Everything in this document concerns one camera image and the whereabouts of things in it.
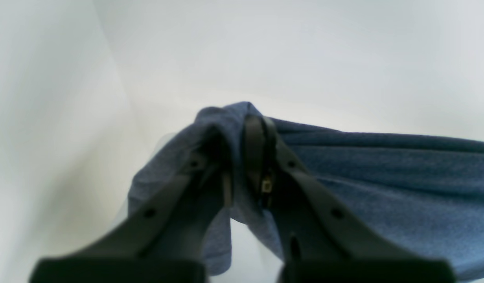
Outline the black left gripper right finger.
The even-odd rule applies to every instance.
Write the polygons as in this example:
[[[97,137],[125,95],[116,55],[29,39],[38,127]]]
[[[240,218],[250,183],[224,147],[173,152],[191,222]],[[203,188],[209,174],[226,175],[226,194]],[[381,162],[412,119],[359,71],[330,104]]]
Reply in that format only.
[[[266,117],[244,120],[244,168],[278,230],[278,283],[455,283],[449,264],[384,239],[322,185]]]

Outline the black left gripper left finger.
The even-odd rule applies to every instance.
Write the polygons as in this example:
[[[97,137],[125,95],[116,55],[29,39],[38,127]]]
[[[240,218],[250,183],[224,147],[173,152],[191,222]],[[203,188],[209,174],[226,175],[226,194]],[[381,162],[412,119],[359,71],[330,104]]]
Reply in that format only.
[[[209,283],[206,233],[232,197],[230,151],[214,130],[179,172],[103,238],[37,263],[31,283]]]

